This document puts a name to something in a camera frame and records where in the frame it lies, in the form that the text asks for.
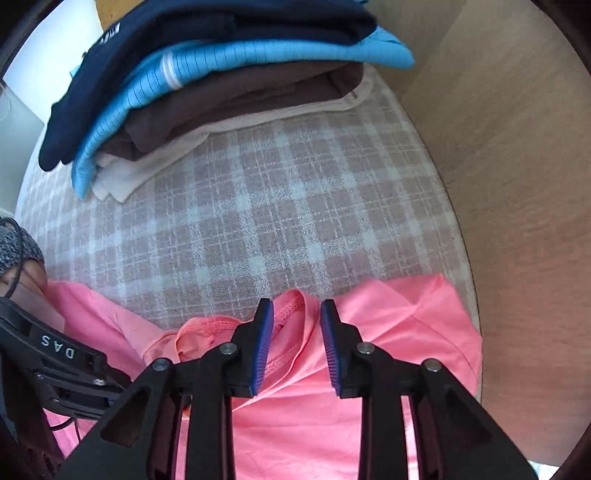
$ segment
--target cable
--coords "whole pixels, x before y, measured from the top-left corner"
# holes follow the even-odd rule
[[[55,425],[54,427],[49,427],[49,429],[52,432],[57,432],[59,430],[63,430],[66,427],[69,427],[70,425],[72,425],[72,423],[75,421],[76,419],[74,417],[70,417],[69,419],[67,419],[64,423],[60,423],[59,425]]]
[[[24,263],[24,255],[25,255],[25,247],[24,244],[22,242],[22,230],[21,227],[19,226],[19,224],[17,223],[17,221],[14,218],[1,218],[0,217],[0,223],[8,223],[10,225],[12,225],[12,227],[14,228],[14,231],[17,233],[17,237],[18,237],[18,267],[17,267],[17,272],[14,275],[14,277],[12,278],[12,283],[10,284],[10,287],[8,289],[8,291],[6,292],[6,294],[4,295],[4,297],[6,299],[9,299],[10,297],[12,297],[12,294],[14,293],[14,291],[17,289],[17,285],[19,280],[21,279],[21,273],[22,273],[22,264]]]
[[[78,443],[82,441],[80,437],[80,429],[78,428],[78,417],[74,417],[74,428],[76,429],[76,436],[78,437]]]

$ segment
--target white wall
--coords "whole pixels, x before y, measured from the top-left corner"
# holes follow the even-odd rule
[[[70,70],[102,33],[94,0],[65,0],[33,31],[4,81],[46,124],[72,80]]]
[[[13,215],[43,123],[10,88],[0,90],[0,215]]]

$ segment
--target stack of folded clothes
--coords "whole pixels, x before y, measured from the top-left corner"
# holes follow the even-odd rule
[[[365,61],[414,63],[354,0],[145,0],[85,55],[39,165],[123,202],[210,133],[354,108]]]

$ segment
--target plaid blanket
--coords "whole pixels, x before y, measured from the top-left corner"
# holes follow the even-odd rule
[[[356,109],[212,135],[124,204],[80,201],[69,167],[25,177],[18,218],[50,278],[85,283],[162,328],[252,317],[260,297],[329,298],[365,277],[441,272],[478,325],[445,189],[370,68]]]

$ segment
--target pink shirt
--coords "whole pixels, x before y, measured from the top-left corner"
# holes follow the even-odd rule
[[[109,364],[135,378],[155,358],[201,357],[229,341],[239,320],[215,315],[190,319],[163,332],[76,283],[51,282],[49,302],[66,319],[65,333],[103,351]],[[343,322],[358,327],[394,358],[441,360],[472,393],[482,362],[482,339],[455,289],[442,275],[367,280],[335,298]],[[234,399],[236,476],[246,479],[357,478],[361,400],[340,400],[330,386],[320,332],[320,300],[290,290],[274,300],[275,322],[262,393]],[[65,420],[47,414],[50,424]],[[410,478],[417,460],[410,413],[405,409]],[[79,422],[85,434],[94,422]],[[184,479],[188,421],[181,430],[177,479]],[[65,455],[77,445],[73,426],[56,432]]]

